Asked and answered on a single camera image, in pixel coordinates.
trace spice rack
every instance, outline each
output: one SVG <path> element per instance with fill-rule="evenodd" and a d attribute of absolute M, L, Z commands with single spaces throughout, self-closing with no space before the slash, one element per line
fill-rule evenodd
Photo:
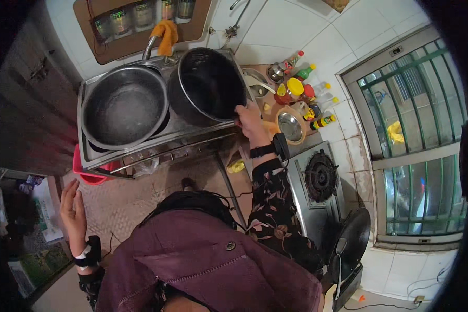
<path fill-rule="evenodd" d="M 104 65 L 144 50 L 154 26 L 163 19 L 177 24 L 179 42 L 200 39 L 211 2 L 76 0 L 73 10 L 95 59 Z"/>

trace wall outlet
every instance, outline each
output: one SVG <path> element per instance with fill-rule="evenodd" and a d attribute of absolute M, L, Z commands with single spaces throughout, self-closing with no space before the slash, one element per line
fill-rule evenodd
<path fill-rule="evenodd" d="M 423 302 L 424 299 L 425 299 L 424 296 L 416 296 L 416 298 L 414 298 L 414 304 L 421 303 Z"/>

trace floor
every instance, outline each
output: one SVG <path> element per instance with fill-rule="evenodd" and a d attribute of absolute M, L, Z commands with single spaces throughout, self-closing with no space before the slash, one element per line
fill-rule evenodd
<path fill-rule="evenodd" d="M 229 159 L 230 155 L 224 155 L 224 164 Z M 245 169 L 228 175 L 236 195 L 251 191 L 250 178 Z M 114 250 L 160 201 L 182 190 L 180 183 L 185 177 L 194 179 L 200 189 L 229 196 L 224 178 L 212 156 L 160 167 L 153 174 L 135 180 L 113 179 L 99 186 L 80 181 L 79 190 L 83 194 L 87 215 L 87 234 L 101 238 L 103 251 Z M 78 178 L 78 175 L 69 172 L 63 177 L 63 183 L 67 184 L 74 178 Z M 251 211 L 251 200 L 251 194 L 237 199 L 245 220 L 248 220 Z M 239 222 L 236 211 L 231 211 L 231 214 Z M 114 238 L 110 248 L 111 232 Z"/>

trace faucet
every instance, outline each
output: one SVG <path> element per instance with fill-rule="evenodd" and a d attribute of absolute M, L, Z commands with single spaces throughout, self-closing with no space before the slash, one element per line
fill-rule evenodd
<path fill-rule="evenodd" d="M 236 0 L 234 2 L 234 4 L 231 5 L 231 7 L 229 9 L 232 11 L 234 9 L 234 7 L 239 3 L 239 1 L 241 1 L 241 0 Z M 232 38 L 232 37 L 237 36 L 237 30 L 240 27 L 237 24 L 239 24 L 239 21 L 241 20 L 241 17 L 243 17 L 244 12 L 248 8 L 248 5 L 250 5 L 250 1 L 251 0 L 248 0 L 248 2 L 246 3 L 246 6 L 244 7 L 243 11 L 241 12 L 241 15 L 239 16 L 239 18 L 236 21 L 236 24 L 234 24 L 234 26 L 229 26 L 229 29 L 225 30 L 225 34 L 227 35 L 227 37 Z"/>

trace wristwatch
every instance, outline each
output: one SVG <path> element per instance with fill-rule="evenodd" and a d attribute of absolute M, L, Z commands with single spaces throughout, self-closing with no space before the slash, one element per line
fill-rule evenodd
<path fill-rule="evenodd" d="M 270 153 L 275 153 L 281 158 L 281 161 L 289 159 L 288 143 L 286 142 L 286 137 L 284 136 L 284 133 L 274 134 L 274 138 L 272 138 L 272 143 L 269 145 L 250 149 L 250 158 L 258 158 Z"/>
<path fill-rule="evenodd" d="M 102 259 L 101 239 L 97 235 L 88 236 L 87 248 L 83 253 L 75 257 L 75 265 L 82 269 L 99 264 Z"/>

